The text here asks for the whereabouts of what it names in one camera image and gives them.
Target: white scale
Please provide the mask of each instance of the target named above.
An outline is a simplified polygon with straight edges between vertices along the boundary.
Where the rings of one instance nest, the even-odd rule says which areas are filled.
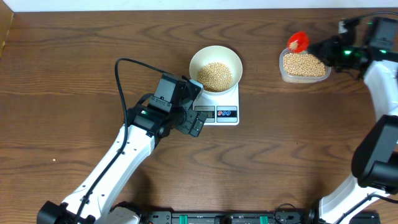
[[[201,97],[193,102],[193,109],[207,113],[205,125],[238,125],[239,85],[219,96],[202,93]]]

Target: plastic container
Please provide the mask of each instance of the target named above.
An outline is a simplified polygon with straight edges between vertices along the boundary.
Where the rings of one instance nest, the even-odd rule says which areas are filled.
[[[225,64],[231,70],[232,82],[229,84],[229,88],[225,91],[212,92],[203,90],[203,93],[212,96],[220,96],[230,92],[231,90],[234,90],[234,87],[238,84],[242,77],[243,66],[238,55],[227,47],[215,45],[199,50],[193,56],[191,63],[189,64],[189,74],[191,78],[195,81],[198,81],[199,70],[203,66],[212,62],[221,62]]]
[[[289,54],[291,51],[289,49],[285,49],[280,53],[279,56],[279,70],[280,74],[282,74],[282,79],[288,83],[316,83],[320,81],[324,81],[327,79],[331,72],[331,67],[325,66],[326,75],[321,77],[303,77],[298,75],[291,75],[287,73],[284,69],[284,55]],[[300,54],[307,54],[307,51],[300,52]]]

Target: red scoop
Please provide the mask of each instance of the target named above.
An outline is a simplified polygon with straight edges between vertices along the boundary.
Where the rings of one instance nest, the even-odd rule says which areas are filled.
[[[300,53],[308,48],[310,39],[304,31],[297,32],[289,38],[287,48],[293,53]]]

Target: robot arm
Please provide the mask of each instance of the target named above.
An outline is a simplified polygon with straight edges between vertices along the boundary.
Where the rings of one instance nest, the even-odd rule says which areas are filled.
[[[192,110],[192,103],[202,93],[203,85],[164,73],[154,95],[146,95],[138,104],[127,110],[128,134],[124,149],[123,125],[110,150],[94,168],[87,179],[61,205],[47,202],[37,215],[37,223],[122,223],[122,215],[108,218],[108,213],[137,166],[151,154],[159,141],[175,128],[184,134],[197,137],[207,115]],[[149,99],[147,106],[142,103]],[[137,223],[139,217],[129,212],[128,222]]]
[[[316,223],[348,224],[381,197],[398,193],[398,117],[384,115],[354,153],[352,174],[319,201]]]
[[[310,212],[312,223],[348,224],[368,205],[398,189],[398,154],[394,152],[398,141],[398,54],[391,52],[397,21],[374,18],[362,46],[353,47],[358,24],[358,18],[341,21],[339,36],[308,48],[337,72],[359,70],[378,120],[354,154],[352,174]]]

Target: wooden table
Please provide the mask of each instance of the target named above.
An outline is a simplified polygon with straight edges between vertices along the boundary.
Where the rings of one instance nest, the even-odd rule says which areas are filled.
[[[342,17],[367,9],[17,13],[0,66],[0,222],[31,223],[60,203],[108,151],[123,123],[114,63],[131,57],[188,75],[209,45],[235,50],[244,65],[241,122],[173,131],[116,202],[174,210],[308,208],[350,173],[357,145],[375,123],[363,82],[332,73],[321,83],[282,81],[278,58],[290,35],[316,42]],[[160,75],[121,63],[129,106]],[[397,207],[370,209],[398,222]]]

